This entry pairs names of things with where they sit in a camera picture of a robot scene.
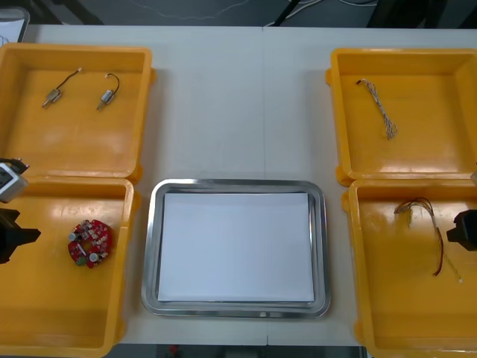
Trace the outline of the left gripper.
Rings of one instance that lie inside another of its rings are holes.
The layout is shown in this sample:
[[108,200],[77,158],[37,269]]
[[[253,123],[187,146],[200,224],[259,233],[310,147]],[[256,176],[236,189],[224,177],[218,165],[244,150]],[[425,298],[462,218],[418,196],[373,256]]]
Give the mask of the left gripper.
[[1,209],[1,264],[10,260],[17,246],[36,242],[41,235],[38,229],[19,228],[18,217],[18,210]]

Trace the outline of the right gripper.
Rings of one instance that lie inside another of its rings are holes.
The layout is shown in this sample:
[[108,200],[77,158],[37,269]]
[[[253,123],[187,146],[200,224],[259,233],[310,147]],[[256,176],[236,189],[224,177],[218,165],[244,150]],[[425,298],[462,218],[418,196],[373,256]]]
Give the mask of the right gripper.
[[446,232],[449,242],[457,242],[468,251],[476,251],[476,210],[466,210],[456,217],[456,227]]

